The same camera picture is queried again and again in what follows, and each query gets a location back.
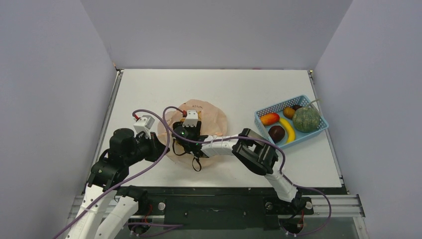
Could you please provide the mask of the orange plastic bag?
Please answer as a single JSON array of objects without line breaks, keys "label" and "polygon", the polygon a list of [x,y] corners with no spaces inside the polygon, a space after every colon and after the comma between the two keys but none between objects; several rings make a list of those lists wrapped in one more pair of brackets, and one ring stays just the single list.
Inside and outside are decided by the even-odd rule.
[{"label": "orange plastic bag", "polygon": [[[185,103],[178,106],[183,111],[187,110],[196,110],[199,113],[199,120],[202,122],[201,134],[205,135],[216,135],[216,136],[225,136],[227,133],[227,117],[226,114],[218,107],[213,104],[201,101],[190,99]],[[167,110],[165,113],[165,120],[169,126],[173,126],[174,123],[182,119],[182,113],[177,110]],[[165,144],[167,142],[167,134],[165,127],[159,121],[157,126],[157,137],[161,143]],[[191,154],[185,154],[183,156],[177,156],[172,150],[172,138],[170,139],[170,151],[166,156],[175,162],[176,164],[183,165],[184,167],[192,167],[193,156]],[[175,143],[176,153],[182,154],[183,148]],[[213,156],[211,158],[200,158],[199,162],[202,166],[202,169],[211,166],[222,160],[222,156]]]}]

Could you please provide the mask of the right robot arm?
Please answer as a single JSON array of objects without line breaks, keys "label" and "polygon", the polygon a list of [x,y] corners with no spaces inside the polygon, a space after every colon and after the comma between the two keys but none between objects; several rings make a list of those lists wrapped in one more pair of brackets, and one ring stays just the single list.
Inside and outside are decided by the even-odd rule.
[{"label": "right robot arm", "polygon": [[249,171],[266,178],[284,211],[292,213],[300,207],[302,193],[281,169],[275,168],[277,152],[282,152],[280,148],[249,128],[232,136],[201,135],[200,129],[200,121],[196,126],[184,126],[178,122],[170,131],[185,153],[191,154],[194,159],[235,156]]}]

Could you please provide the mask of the yellow fake banana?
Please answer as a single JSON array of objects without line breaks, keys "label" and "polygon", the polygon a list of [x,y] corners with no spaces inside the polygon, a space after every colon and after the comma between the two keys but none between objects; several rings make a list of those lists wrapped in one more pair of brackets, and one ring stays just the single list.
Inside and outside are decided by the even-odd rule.
[{"label": "yellow fake banana", "polygon": [[292,125],[284,118],[280,118],[279,123],[288,134],[286,144],[293,142],[296,139],[296,133]]}]

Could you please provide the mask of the dark red fake apple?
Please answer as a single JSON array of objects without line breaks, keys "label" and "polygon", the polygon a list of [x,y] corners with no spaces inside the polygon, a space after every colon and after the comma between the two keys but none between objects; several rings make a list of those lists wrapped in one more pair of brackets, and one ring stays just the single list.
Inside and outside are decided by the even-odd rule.
[{"label": "dark red fake apple", "polygon": [[282,126],[275,125],[269,129],[268,134],[274,143],[279,143],[286,136],[286,131]]}]

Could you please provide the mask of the green netted fake melon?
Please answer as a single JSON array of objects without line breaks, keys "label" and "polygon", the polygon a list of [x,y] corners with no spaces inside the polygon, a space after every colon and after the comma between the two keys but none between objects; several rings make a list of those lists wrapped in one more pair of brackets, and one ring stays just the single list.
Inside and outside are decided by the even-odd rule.
[{"label": "green netted fake melon", "polygon": [[317,130],[320,123],[320,114],[314,108],[302,107],[295,111],[292,121],[296,130],[310,133]]}]

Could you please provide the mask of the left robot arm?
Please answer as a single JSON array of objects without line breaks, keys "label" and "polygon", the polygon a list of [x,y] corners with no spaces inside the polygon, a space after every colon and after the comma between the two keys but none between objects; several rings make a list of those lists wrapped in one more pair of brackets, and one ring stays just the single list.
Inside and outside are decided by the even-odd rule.
[{"label": "left robot arm", "polygon": [[83,202],[65,237],[113,239],[130,216],[145,213],[146,190],[121,185],[131,180],[130,166],[142,160],[156,165],[168,151],[169,142],[162,144],[154,132],[115,130],[109,148],[91,168]]}]

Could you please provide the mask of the orange red fake mango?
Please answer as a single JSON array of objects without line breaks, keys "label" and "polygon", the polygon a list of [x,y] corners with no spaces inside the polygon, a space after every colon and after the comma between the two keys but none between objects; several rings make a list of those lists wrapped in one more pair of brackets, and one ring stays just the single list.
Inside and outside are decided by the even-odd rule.
[{"label": "orange red fake mango", "polygon": [[263,126],[270,126],[277,123],[280,120],[280,116],[277,113],[268,113],[261,116],[259,119]]}]

